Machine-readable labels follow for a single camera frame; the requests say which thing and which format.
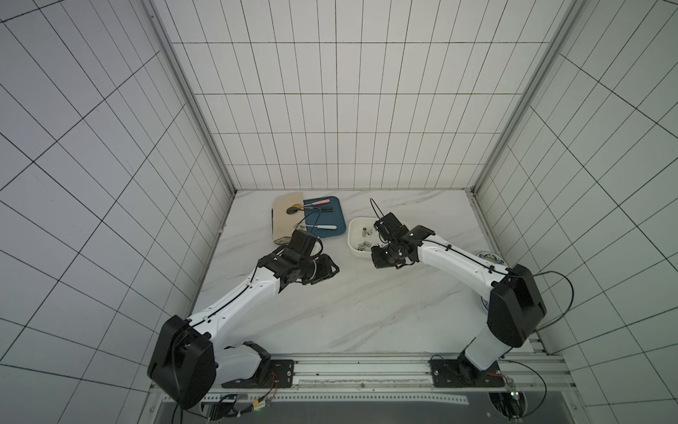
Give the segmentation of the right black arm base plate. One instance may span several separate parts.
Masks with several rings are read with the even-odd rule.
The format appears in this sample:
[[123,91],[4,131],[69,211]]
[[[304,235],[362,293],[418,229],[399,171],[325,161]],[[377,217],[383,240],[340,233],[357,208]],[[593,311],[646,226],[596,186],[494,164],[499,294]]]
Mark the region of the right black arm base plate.
[[505,380],[498,374],[498,363],[480,371],[465,361],[443,359],[434,355],[429,367],[435,388],[446,389],[498,389],[505,386]]

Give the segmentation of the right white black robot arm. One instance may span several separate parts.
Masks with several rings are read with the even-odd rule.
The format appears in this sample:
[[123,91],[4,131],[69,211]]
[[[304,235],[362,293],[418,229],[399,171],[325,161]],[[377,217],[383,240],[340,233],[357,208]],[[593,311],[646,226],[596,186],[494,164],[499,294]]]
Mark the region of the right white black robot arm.
[[506,353],[519,348],[547,314],[531,270],[492,263],[447,242],[417,225],[378,221],[374,227],[385,243],[372,247],[375,268],[404,268],[416,263],[443,271],[487,301],[487,321],[457,357],[457,369],[468,376],[486,372]]

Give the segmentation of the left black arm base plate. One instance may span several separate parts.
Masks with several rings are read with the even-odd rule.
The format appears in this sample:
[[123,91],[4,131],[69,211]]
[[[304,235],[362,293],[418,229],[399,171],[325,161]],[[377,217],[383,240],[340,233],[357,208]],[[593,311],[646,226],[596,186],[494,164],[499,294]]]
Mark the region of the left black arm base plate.
[[294,360],[267,360],[248,379],[237,379],[222,383],[224,389],[288,389],[292,386]]

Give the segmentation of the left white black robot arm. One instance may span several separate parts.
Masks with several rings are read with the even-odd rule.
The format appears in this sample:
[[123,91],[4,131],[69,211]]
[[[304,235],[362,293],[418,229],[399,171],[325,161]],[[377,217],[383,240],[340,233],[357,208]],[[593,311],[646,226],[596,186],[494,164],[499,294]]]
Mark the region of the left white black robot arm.
[[214,304],[188,318],[171,316],[163,325],[148,364],[148,377],[179,407],[196,406],[219,379],[227,383],[269,372],[266,353],[254,342],[226,344],[231,331],[255,307],[289,284],[318,284],[335,277],[338,265],[328,254],[312,256],[279,247],[252,273]]

